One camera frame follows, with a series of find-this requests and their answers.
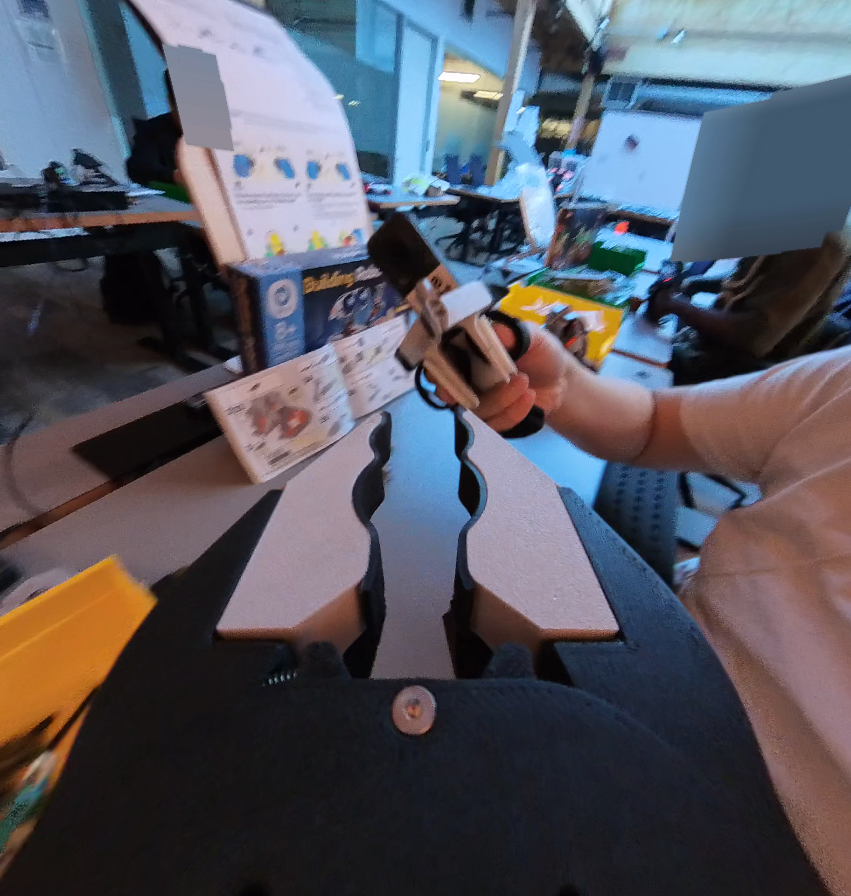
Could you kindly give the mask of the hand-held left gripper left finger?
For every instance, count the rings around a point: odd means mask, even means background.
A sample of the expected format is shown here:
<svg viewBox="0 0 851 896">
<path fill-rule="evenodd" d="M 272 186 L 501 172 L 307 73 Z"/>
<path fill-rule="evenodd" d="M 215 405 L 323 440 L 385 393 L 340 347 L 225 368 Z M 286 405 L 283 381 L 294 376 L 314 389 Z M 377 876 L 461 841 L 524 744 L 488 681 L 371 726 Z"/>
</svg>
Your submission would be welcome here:
<svg viewBox="0 0 851 896">
<path fill-rule="evenodd" d="M 383 631 L 384 573 L 373 515 L 384 500 L 391 415 L 367 417 L 279 493 L 221 618 L 226 639 L 328 642 L 373 655 Z"/>
</svg>

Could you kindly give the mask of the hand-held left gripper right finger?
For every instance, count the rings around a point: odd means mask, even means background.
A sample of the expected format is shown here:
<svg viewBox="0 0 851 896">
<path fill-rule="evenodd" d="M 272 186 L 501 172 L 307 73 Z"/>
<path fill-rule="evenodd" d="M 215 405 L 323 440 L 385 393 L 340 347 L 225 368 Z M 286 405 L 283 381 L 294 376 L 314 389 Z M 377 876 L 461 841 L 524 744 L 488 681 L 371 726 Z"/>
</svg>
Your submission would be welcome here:
<svg viewBox="0 0 851 896">
<path fill-rule="evenodd" d="M 472 412 L 455 413 L 460 576 L 485 644 L 600 642 L 619 623 L 554 481 Z"/>
</svg>

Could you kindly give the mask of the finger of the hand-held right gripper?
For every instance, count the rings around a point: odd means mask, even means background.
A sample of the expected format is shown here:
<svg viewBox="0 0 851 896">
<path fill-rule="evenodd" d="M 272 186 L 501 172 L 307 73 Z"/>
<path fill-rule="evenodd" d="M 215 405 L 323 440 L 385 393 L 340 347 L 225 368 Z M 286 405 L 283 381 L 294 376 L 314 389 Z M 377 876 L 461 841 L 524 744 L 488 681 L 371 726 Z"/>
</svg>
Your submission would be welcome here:
<svg viewBox="0 0 851 896">
<path fill-rule="evenodd" d="M 408 298 L 416 319 L 399 343 L 396 358 L 405 370 L 414 372 L 423 364 L 427 353 L 440 343 L 449 316 L 442 294 L 431 282 L 418 282 Z"/>
<path fill-rule="evenodd" d="M 480 282 L 459 287 L 443 297 L 449 328 L 440 348 L 472 391 L 489 391 L 518 372 L 487 312 L 492 297 Z"/>
</svg>

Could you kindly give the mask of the yellow plastic bin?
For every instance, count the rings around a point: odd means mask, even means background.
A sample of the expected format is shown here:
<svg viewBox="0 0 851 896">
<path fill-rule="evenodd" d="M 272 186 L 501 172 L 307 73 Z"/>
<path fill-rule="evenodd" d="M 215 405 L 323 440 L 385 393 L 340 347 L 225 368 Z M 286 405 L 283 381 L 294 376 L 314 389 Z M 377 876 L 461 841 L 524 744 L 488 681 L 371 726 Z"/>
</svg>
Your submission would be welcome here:
<svg viewBox="0 0 851 896">
<path fill-rule="evenodd" d="M 1 616 L 0 748 L 57 734 L 156 602 L 111 556 Z"/>
</svg>

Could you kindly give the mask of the grey desk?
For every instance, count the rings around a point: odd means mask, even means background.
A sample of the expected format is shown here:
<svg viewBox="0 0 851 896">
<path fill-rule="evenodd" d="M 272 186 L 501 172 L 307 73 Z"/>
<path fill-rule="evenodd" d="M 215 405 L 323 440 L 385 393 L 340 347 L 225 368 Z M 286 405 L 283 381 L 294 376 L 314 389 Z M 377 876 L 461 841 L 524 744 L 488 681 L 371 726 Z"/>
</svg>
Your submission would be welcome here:
<svg viewBox="0 0 851 896">
<path fill-rule="evenodd" d="M 384 466 L 384 500 L 372 519 L 386 615 L 375 654 L 360 654 L 362 643 L 342 654 L 346 676 L 479 678 L 503 644 L 485 644 L 469 627 L 473 596 L 463 586 L 460 566 L 461 533 L 470 514 L 460 501 L 455 419 L 427 409 L 415 393 L 395 400 L 386 412 L 391 454 Z M 614 611 L 610 577 L 599 564 L 609 529 L 574 492 L 558 488 L 620 632 L 609 641 L 519 644 L 532 653 L 538 675 L 549 680 L 558 680 L 549 658 L 555 644 L 612 644 L 624 627 Z M 283 641 L 217 633 L 280 492 L 245 481 L 219 437 L 29 536 L 4 558 L 35 574 L 49 566 L 82 570 L 115 555 L 132 577 L 155 585 L 159 601 L 121 652 L 108 691 L 117 681 L 163 690 L 175 689 L 178 680 L 213 678 L 220 686 L 228 668 L 248 668 L 262 677 L 267 670 L 294 667 L 304 678 L 312 644 L 296 649 Z"/>
</svg>

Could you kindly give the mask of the wood edged office desk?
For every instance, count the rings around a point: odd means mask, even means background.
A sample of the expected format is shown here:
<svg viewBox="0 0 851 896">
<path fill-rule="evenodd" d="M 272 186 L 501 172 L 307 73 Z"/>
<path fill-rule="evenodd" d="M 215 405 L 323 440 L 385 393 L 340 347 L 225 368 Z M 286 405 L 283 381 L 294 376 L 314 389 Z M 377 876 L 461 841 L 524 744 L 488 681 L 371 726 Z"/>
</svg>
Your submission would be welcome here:
<svg viewBox="0 0 851 896">
<path fill-rule="evenodd" d="M 53 189 L 41 181 L 0 181 L 0 241 L 83 236 L 90 230 L 201 222 L 188 202 L 139 185 Z"/>
</svg>

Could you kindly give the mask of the person's right hand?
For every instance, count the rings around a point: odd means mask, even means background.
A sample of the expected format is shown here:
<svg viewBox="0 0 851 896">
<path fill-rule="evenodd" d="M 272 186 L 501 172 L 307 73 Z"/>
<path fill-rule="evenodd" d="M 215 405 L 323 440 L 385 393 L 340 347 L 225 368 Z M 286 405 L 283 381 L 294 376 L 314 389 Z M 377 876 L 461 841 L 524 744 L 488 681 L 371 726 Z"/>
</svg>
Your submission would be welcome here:
<svg viewBox="0 0 851 896">
<path fill-rule="evenodd" d="M 528 350 L 517 360 L 518 373 L 485 391 L 475 415 L 499 433 L 518 426 L 532 411 L 544 412 L 544 421 L 566 437 L 569 421 L 565 401 L 574 358 L 552 335 L 533 323 L 525 325 L 530 335 Z"/>
</svg>

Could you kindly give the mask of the yellow printed box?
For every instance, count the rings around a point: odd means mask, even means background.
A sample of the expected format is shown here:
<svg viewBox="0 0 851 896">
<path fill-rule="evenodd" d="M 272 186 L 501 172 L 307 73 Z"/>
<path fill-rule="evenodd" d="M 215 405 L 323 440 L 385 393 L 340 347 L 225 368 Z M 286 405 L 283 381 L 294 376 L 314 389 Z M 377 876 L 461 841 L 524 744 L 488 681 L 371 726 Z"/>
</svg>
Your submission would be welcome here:
<svg viewBox="0 0 851 896">
<path fill-rule="evenodd" d="M 498 309 L 544 328 L 582 364 L 598 371 L 613 348 L 628 306 L 518 282 L 509 287 Z"/>
</svg>

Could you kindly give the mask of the black perforated chair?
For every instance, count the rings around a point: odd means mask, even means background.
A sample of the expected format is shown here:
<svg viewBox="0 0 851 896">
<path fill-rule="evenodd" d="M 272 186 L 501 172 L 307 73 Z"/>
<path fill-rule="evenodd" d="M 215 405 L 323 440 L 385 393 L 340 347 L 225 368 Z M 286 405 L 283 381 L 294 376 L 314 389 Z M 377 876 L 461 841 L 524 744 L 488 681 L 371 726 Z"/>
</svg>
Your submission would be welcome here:
<svg viewBox="0 0 851 896">
<path fill-rule="evenodd" d="M 677 475 L 608 462 L 593 509 L 666 583 L 677 561 Z"/>
</svg>

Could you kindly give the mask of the blue toy box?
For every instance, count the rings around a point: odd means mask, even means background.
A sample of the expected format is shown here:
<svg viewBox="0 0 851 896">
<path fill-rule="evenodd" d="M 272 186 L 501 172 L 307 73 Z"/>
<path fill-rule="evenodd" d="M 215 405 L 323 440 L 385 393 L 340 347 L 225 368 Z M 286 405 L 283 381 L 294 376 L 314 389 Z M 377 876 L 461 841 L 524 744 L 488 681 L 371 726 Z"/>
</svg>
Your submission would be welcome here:
<svg viewBox="0 0 851 896">
<path fill-rule="evenodd" d="M 225 269 L 243 369 L 253 374 L 403 314 L 408 305 L 363 245 Z"/>
</svg>

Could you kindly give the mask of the open instruction booklet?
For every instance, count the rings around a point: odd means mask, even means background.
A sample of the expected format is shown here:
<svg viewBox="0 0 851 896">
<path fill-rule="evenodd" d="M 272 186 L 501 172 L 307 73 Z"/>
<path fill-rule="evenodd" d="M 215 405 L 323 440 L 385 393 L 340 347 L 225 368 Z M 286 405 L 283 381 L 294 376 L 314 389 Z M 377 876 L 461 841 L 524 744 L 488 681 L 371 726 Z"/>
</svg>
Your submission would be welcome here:
<svg viewBox="0 0 851 896">
<path fill-rule="evenodd" d="M 410 325 L 405 312 L 206 392 L 208 409 L 252 483 L 318 454 L 409 392 L 413 373 L 395 353 Z"/>
</svg>

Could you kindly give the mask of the white curved poster board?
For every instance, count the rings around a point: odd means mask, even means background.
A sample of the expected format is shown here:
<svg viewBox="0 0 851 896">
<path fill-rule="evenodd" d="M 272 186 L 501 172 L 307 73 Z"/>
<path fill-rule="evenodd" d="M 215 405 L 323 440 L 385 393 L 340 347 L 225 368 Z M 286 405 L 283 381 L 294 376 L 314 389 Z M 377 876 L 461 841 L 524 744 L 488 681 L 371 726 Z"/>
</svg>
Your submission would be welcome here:
<svg viewBox="0 0 851 896">
<path fill-rule="evenodd" d="M 274 17 L 229 1 L 129 5 L 165 57 L 177 170 L 219 267 L 370 238 L 342 105 Z"/>
</svg>

